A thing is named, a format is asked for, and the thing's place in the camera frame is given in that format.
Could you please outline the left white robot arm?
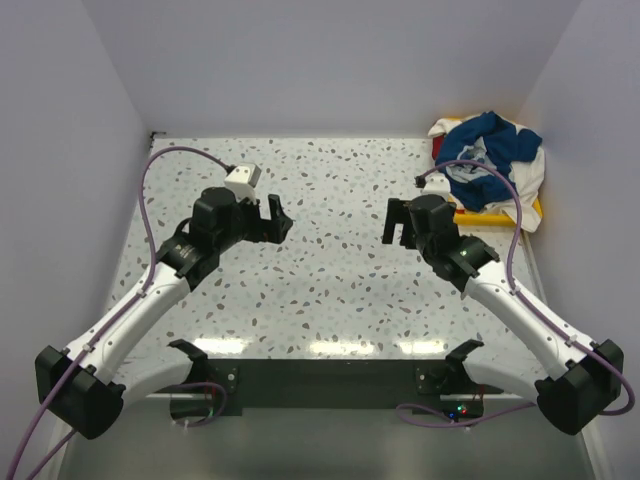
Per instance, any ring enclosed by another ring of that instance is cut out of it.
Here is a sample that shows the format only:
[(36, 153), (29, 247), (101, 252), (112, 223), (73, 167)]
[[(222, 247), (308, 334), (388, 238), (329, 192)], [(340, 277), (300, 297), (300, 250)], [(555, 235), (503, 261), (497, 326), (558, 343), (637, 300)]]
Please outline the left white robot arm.
[(278, 195), (260, 203), (225, 187), (208, 188), (165, 240), (139, 282), (91, 329), (65, 348), (35, 359), (37, 392), (46, 410), (87, 439), (104, 434), (125, 406), (129, 387), (115, 381), (131, 350), (174, 305), (186, 298), (236, 244), (282, 243), (293, 226)]

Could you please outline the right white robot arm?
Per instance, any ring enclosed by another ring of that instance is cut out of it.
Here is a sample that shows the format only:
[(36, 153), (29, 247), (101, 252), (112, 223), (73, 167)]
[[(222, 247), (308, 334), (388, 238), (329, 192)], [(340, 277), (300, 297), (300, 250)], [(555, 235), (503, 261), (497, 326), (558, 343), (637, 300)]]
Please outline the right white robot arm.
[(468, 340), (446, 357), (448, 386), (466, 393), (483, 384), (516, 394), (535, 404), (557, 430), (578, 434), (619, 398), (622, 349), (611, 340), (594, 341), (510, 279), (507, 264), (492, 247), (460, 233), (454, 213), (454, 205), (438, 195), (391, 198), (382, 241), (418, 251), (440, 279), (496, 316), (542, 371), (530, 379), (484, 353), (481, 341)]

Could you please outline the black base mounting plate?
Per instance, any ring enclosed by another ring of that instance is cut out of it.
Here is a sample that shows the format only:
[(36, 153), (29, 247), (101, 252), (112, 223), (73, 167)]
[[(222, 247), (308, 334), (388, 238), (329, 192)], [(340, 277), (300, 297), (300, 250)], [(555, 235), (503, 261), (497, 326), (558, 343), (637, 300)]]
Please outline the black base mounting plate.
[(425, 405), (448, 419), (484, 414), (486, 389), (445, 360), (215, 359), (192, 368), (188, 389), (167, 388), (174, 420), (247, 409), (393, 409)]

